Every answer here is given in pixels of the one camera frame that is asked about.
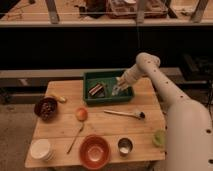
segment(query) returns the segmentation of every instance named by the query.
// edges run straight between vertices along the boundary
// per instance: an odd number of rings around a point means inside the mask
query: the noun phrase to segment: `tabletop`
[[[158,148],[152,143],[154,132],[165,129],[165,120],[150,79],[141,78],[133,85],[133,90],[135,96],[130,102],[87,106],[83,101],[82,80],[49,82],[45,96],[54,92],[67,98],[67,102],[58,103],[57,115],[51,122],[37,119],[31,145],[37,139],[49,139],[54,155],[47,162],[38,161],[30,156],[29,148],[25,167],[81,165],[78,157],[79,147],[84,138],[90,134],[100,135],[108,141],[111,148],[110,163],[164,160],[164,149]],[[71,152],[67,154],[74,136],[81,127],[81,123],[75,117],[75,111],[79,107],[87,109],[88,119]],[[103,112],[104,109],[131,112],[136,108],[144,112],[145,119],[138,120]],[[125,160],[120,157],[117,148],[119,139],[123,137],[129,138],[133,142],[133,150]]]

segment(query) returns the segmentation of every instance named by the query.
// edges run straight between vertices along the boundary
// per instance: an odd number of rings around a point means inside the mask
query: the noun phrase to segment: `utensil handle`
[[[120,115],[120,116],[129,116],[129,117],[136,117],[133,114],[127,113],[127,112],[118,112],[118,111],[114,111],[114,110],[103,110],[105,113],[108,114],[115,114],[115,115]]]
[[[69,154],[70,151],[72,150],[72,147],[73,147],[73,145],[74,145],[74,143],[75,143],[75,141],[76,141],[78,135],[79,135],[80,132],[83,130],[83,128],[84,128],[84,122],[82,123],[81,128],[78,130],[77,134],[75,135],[74,140],[72,141],[72,144],[70,145],[70,148],[69,148],[68,151],[67,151],[67,154]]]

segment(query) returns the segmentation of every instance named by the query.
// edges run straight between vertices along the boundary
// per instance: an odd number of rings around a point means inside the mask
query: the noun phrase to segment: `brown bowl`
[[[80,161],[89,170],[98,170],[104,167],[109,162],[110,155],[108,142],[98,135],[87,136],[79,150]]]
[[[57,111],[57,101],[54,98],[46,97],[35,104],[34,113],[47,121],[51,119]]]

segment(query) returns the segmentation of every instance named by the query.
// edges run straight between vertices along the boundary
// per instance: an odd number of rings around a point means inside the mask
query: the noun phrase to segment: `gray floor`
[[[206,93],[199,90],[188,91],[199,101],[206,100]],[[0,104],[0,170],[1,171],[45,171],[46,169],[26,169],[24,160],[36,123],[34,104]],[[142,163],[108,165],[105,171],[143,171]],[[164,162],[156,165],[155,171],[164,170]],[[59,168],[59,170],[83,171],[82,167]]]

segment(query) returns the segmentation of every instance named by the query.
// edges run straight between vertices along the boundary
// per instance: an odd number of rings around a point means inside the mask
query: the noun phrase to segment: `stainless steel cup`
[[[119,153],[122,157],[127,156],[133,148],[132,141],[129,138],[121,138],[118,141]]]

